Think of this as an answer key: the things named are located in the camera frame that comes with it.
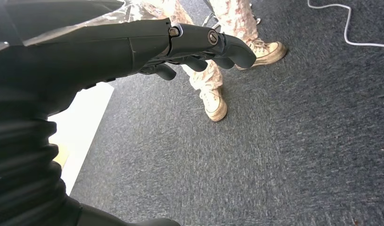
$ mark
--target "camouflage pants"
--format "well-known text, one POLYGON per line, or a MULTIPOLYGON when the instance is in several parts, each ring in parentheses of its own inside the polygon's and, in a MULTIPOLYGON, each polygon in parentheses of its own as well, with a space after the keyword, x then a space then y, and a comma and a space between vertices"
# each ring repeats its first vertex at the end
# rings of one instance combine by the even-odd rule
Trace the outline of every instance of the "camouflage pants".
MULTIPOLYGON (((179 0, 145 0, 163 12, 173 23, 193 24, 192 19, 181 6, 179 0)), ((221 31, 235 36, 247 44, 258 38, 256 21, 250 9, 250 0, 211 0, 212 8, 217 16, 221 31)), ((207 61, 208 66, 203 72, 195 72, 186 65, 182 68, 190 76, 190 84, 194 89, 216 89, 222 85, 222 74, 218 66, 207 61)))

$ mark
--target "electrical cord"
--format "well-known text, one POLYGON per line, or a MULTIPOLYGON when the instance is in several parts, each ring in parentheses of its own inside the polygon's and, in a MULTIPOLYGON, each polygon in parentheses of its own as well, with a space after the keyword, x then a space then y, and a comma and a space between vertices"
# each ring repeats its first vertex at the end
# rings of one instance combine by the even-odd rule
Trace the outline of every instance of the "electrical cord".
POLYGON ((310 0, 307 0, 307 5, 308 5, 308 7, 314 8, 314 9, 328 8, 328 7, 333 7, 333 6, 339 6, 339 7, 343 7, 343 8, 348 9, 349 10, 349 14, 347 16, 346 27, 344 29, 344 40, 347 42, 347 44, 350 44, 350 45, 353 45, 353 46, 376 46, 376 47, 383 47, 384 48, 384 44, 380 44, 380 43, 357 43, 357 42, 349 41, 349 39, 347 38, 347 31, 349 30, 349 24, 350 24, 350 18, 351 18, 351 7, 346 6, 346 5, 342 5, 342 4, 330 4, 330 5, 325 5, 325 6, 313 6, 313 5, 310 4, 310 0))

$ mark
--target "dirty white sneaker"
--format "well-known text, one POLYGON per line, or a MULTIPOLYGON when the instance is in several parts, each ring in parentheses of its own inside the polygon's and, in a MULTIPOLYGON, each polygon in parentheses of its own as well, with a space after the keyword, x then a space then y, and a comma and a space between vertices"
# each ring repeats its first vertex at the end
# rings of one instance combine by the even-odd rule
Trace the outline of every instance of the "dirty white sneaker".
MULTIPOLYGON (((275 63, 282 59, 287 52, 286 47, 279 41, 265 43, 261 39, 256 39, 250 43, 249 47, 253 50, 253 53, 257 57, 252 67, 275 63)), ((235 67, 239 70, 246 70, 245 68, 241 68, 237 65, 235 67)))
POLYGON ((225 117, 228 106, 219 89, 201 89, 200 98, 203 100, 205 112, 211 120, 220 121, 225 117))

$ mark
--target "prosthetic hand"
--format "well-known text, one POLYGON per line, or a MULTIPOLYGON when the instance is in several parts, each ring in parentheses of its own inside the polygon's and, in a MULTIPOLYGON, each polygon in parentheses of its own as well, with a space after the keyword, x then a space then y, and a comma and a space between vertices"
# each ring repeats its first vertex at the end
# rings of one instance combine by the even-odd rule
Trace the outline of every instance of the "prosthetic hand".
POLYGON ((7 25, 8 46, 0 49, 0 226, 178 226, 169 219, 125 223, 68 197, 52 162, 57 146, 48 142, 56 125, 47 117, 100 81, 135 73, 171 80, 175 72, 164 63, 202 71, 208 59, 247 68, 252 51, 237 38, 168 19, 83 27, 38 43, 19 40, 22 31, 2 8, 0 25, 7 25))

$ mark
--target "shoe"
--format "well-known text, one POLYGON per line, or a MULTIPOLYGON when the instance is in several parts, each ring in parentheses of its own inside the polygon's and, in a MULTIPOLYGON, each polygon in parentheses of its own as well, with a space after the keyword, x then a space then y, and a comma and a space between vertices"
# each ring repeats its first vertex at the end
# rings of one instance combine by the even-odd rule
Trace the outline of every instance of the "shoe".
POLYGON ((201 89, 200 98, 203 100, 205 112, 211 120, 220 121, 225 117, 228 106, 219 89, 201 89))
MULTIPOLYGON (((282 59, 287 53, 286 47, 278 41, 265 43, 261 39, 256 39, 250 43, 249 47, 257 57, 252 67, 275 63, 282 59)), ((239 70, 246 70, 246 68, 241 68, 237 65, 235 67, 239 70)))

